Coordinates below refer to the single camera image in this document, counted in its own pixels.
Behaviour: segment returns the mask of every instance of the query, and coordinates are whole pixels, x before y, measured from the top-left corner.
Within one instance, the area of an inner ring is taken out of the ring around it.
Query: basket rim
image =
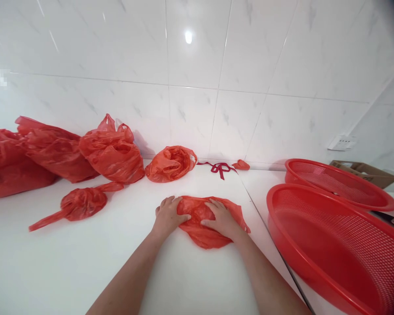
[[[285,238],[286,242],[288,242],[298,253],[301,259],[305,260],[306,263],[310,266],[310,268],[317,273],[320,278],[327,283],[338,295],[340,295],[346,302],[355,307],[357,310],[365,313],[365,314],[375,314],[375,311],[371,309],[366,303],[360,301],[355,295],[347,291],[343,288],[339,283],[337,283],[334,279],[332,279],[326,272],[324,272],[293,240],[293,238],[287,233],[285,227],[281,224],[278,219],[276,212],[273,207],[273,196],[279,190],[283,189],[301,189],[308,192],[312,192],[318,195],[320,198],[328,198],[331,202],[335,202],[340,204],[341,207],[349,210],[353,213],[353,215],[361,217],[365,221],[371,223],[380,231],[388,235],[394,240],[394,228],[389,224],[381,221],[380,219],[374,217],[371,214],[368,214],[365,211],[358,210],[352,204],[345,201],[345,199],[336,199],[330,193],[320,190],[318,188],[298,185],[298,184],[278,184],[273,186],[267,193],[266,201],[267,201],[267,209],[269,212],[269,216],[272,219],[272,223],[279,230],[282,237]]]
[[[330,192],[327,192],[327,191],[321,189],[320,187],[317,187],[316,185],[310,183],[309,181],[301,178],[292,169],[292,163],[295,163],[295,162],[299,162],[299,163],[302,162],[302,163],[307,163],[307,164],[311,164],[311,165],[321,166],[321,167],[327,168],[327,169],[329,169],[329,170],[331,170],[333,172],[337,172],[337,173],[340,173],[340,174],[342,174],[344,176],[347,176],[347,177],[357,181],[358,183],[360,183],[362,185],[366,185],[369,188],[371,188],[374,192],[376,192],[377,194],[382,196],[386,200],[387,204],[385,206],[370,206],[370,205],[366,205],[366,204],[363,204],[363,203],[358,203],[358,202],[355,202],[355,201],[352,201],[352,200],[348,200],[348,199],[346,199],[344,197],[341,197],[341,196],[333,195]],[[307,159],[293,158],[293,159],[288,159],[285,162],[285,167],[286,167],[286,171],[287,172],[291,173],[296,178],[298,178],[299,180],[303,181],[305,183],[305,185],[307,185],[309,187],[316,188],[316,189],[320,189],[322,191],[325,191],[327,194],[332,195],[336,199],[345,200],[345,201],[347,201],[347,202],[349,202],[349,203],[351,203],[351,204],[353,204],[353,205],[355,205],[355,206],[357,206],[359,208],[363,208],[363,209],[374,210],[374,211],[385,211],[385,212],[387,212],[387,211],[394,211],[394,198],[392,196],[390,196],[386,191],[384,191],[383,189],[379,188],[378,186],[375,186],[374,184],[370,183],[369,181],[366,181],[366,180],[364,180],[364,179],[362,179],[362,178],[360,178],[360,177],[358,177],[358,176],[356,176],[356,175],[354,175],[352,173],[349,173],[347,171],[343,171],[343,170],[341,170],[341,169],[339,169],[339,168],[337,168],[335,166],[331,166],[331,165],[327,165],[327,164],[324,164],[324,163],[321,163],[321,162],[307,160]]]

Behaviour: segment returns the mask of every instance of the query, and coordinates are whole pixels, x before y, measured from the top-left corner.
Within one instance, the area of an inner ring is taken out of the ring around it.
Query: cardboard box
[[[394,175],[366,163],[333,160],[330,165],[355,174],[382,189],[394,182]]]

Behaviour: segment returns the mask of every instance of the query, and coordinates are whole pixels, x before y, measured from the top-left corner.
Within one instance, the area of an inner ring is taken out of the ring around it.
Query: crumpled plastic bag
[[[113,182],[132,184],[144,176],[143,158],[133,143],[130,128],[115,121],[109,114],[98,128],[85,134],[79,143],[80,152],[92,167]]]
[[[105,192],[115,192],[123,188],[123,184],[115,182],[110,182],[94,188],[76,188],[61,200],[61,210],[59,212],[45,217],[31,225],[29,231],[38,230],[63,218],[69,221],[79,221],[91,217],[105,207],[108,201]]]
[[[238,163],[232,164],[232,166],[236,169],[248,171],[250,169],[250,165],[246,163],[244,160],[238,160]]]
[[[51,185],[56,178],[25,155],[17,133],[0,129],[0,198]]]
[[[165,147],[146,166],[146,176],[152,182],[172,182],[191,171],[196,163],[193,150],[182,146]]]
[[[80,136],[20,116],[16,121],[26,155],[35,163],[72,183],[99,175],[79,151]]]
[[[221,248],[232,242],[230,238],[200,224],[201,220],[215,220],[213,212],[204,204],[205,202],[210,202],[209,199],[223,203],[240,227],[248,234],[251,233],[250,228],[244,221],[241,206],[234,204],[232,201],[218,197],[197,198],[182,196],[182,198],[176,211],[179,215],[191,214],[191,219],[182,223],[179,227],[187,232],[193,242],[201,248]]]

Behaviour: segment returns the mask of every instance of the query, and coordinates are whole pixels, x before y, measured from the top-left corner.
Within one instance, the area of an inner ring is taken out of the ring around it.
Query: red plastic colander
[[[267,194],[279,252],[318,294],[348,314],[394,314],[394,228],[319,189]]]
[[[370,182],[320,162],[290,159],[285,182],[320,188],[366,211],[393,211],[394,198]]]

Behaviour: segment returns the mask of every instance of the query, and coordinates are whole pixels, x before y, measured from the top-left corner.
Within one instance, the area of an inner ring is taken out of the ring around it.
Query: dark red ribbon
[[[211,165],[211,166],[212,166],[211,172],[212,172],[212,173],[217,173],[217,172],[219,172],[219,173],[220,173],[220,178],[223,179],[223,180],[225,180],[225,178],[223,177],[223,172],[230,172],[231,170],[234,170],[234,171],[237,173],[236,169],[230,167],[230,166],[228,165],[228,163],[225,163],[225,162],[216,163],[215,165],[210,164],[209,162],[206,162],[206,163],[197,163],[197,165],[204,165],[204,164],[209,164],[209,165]]]

